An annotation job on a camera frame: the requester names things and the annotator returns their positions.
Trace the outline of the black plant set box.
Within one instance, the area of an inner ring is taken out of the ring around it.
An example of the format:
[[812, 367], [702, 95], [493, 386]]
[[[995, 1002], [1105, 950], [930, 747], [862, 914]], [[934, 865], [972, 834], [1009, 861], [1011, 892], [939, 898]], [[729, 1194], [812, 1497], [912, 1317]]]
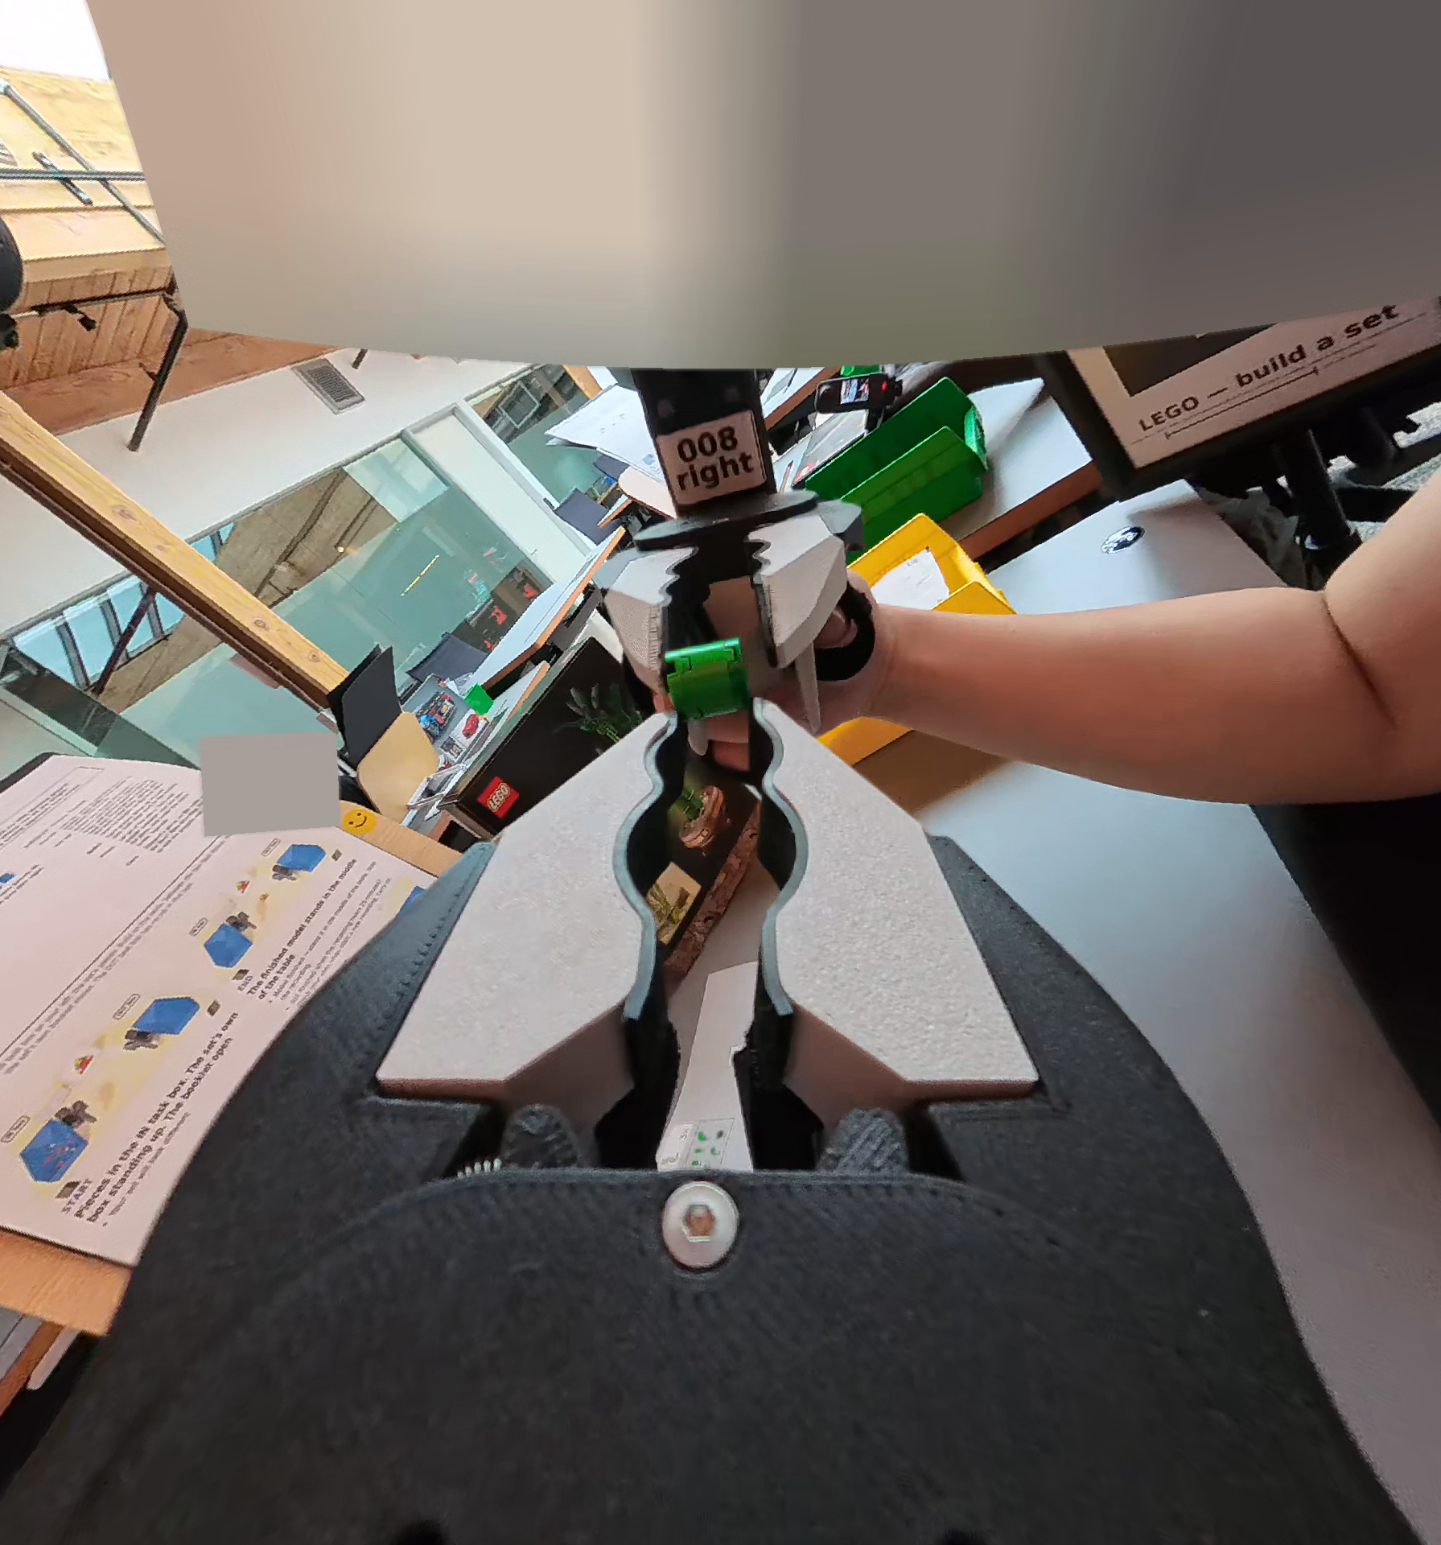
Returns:
[[[499, 736], [443, 798], [437, 840], [458, 852], [493, 840], [628, 736], [644, 715], [623, 664], [590, 639], [549, 668]], [[698, 962], [752, 861], [760, 800], [748, 782], [688, 753], [667, 815], [667, 867], [650, 902], [671, 985]]]

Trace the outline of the person's right forearm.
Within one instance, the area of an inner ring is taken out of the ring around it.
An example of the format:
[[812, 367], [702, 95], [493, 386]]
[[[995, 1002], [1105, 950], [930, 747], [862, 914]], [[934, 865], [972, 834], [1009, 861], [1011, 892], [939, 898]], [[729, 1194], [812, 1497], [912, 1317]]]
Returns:
[[1441, 792], [1441, 467], [1326, 589], [1132, 608], [881, 608], [856, 715], [1192, 802]]

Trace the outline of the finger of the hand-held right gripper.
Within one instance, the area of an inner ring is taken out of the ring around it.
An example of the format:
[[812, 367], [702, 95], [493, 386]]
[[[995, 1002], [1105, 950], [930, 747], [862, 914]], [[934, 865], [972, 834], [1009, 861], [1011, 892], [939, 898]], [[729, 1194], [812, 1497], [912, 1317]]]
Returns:
[[746, 632], [750, 691], [794, 674], [806, 724], [823, 728], [816, 641], [847, 591], [847, 547], [825, 520], [783, 520], [750, 533], [758, 620]]
[[690, 547], [626, 550], [603, 564], [603, 608], [636, 674], [663, 674], [669, 643], [669, 599]]

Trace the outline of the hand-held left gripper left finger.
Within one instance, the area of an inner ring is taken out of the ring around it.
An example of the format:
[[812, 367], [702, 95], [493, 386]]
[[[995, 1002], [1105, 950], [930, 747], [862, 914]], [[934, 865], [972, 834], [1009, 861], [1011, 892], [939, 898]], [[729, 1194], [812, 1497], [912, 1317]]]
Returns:
[[383, 1091], [549, 1105], [650, 1168], [679, 1043], [650, 892], [671, 854], [680, 719], [655, 715], [509, 827], [377, 1072]]

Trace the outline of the instruction booklet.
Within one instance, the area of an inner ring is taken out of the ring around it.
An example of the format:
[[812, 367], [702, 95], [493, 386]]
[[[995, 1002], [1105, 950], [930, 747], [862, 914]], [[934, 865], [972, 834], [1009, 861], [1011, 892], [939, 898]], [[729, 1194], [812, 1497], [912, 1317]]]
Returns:
[[754, 1168], [737, 1056], [748, 1047], [758, 962], [713, 972], [655, 1167]]

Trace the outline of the green plastic bin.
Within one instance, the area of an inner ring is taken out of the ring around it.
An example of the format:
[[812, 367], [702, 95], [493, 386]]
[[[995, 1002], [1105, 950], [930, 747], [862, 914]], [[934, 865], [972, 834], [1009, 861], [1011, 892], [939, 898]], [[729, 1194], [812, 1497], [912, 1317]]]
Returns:
[[810, 473], [804, 487], [858, 506], [868, 550], [920, 514], [943, 523], [974, 504], [988, 471], [980, 411], [957, 381], [941, 377]]

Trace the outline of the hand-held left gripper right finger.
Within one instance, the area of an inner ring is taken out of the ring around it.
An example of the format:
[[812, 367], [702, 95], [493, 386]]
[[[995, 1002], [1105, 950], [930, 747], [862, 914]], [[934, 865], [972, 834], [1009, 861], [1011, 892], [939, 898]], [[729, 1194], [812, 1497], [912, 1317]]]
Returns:
[[777, 705], [752, 711], [777, 883], [738, 1084], [756, 1168], [852, 1111], [1020, 1099], [1040, 1072], [920, 823]]

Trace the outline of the green brick assembly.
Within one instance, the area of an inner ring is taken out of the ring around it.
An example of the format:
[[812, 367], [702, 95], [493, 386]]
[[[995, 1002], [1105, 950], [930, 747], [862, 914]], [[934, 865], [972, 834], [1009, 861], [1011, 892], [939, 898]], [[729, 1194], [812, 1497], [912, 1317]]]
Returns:
[[663, 686], [690, 722], [746, 715], [752, 707], [748, 659], [738, 637], [667, 651]]

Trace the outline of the yellow plastic bin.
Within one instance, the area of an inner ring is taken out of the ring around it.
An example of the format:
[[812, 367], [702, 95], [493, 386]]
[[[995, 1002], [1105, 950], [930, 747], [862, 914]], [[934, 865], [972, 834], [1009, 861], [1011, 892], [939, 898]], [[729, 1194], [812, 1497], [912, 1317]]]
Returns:
[[[850, 570], [885, 606], [939, 614], [1015, 612], [963, 545], [924, 512], [852, 560]], [[903, 724], [856, 719], [827, 730], [821, 742], [841, 761], [856, 765], [905, 734]]]

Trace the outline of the black framed tag sign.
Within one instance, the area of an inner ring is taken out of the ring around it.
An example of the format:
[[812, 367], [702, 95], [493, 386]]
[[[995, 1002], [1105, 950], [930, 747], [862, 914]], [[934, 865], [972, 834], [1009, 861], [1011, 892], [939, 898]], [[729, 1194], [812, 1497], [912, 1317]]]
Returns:
[[1322, 576], [1362, 543], [1349, 516], [1395, 512], [1405, 494], [1386, 485], [1441, 450], [1441, 435], [1415, 452], [1399, 442], [1441, 402], [1441, 299], [1036, 363], [1109, 498], [1177, 481], [1235, 498], [1266, 489]]

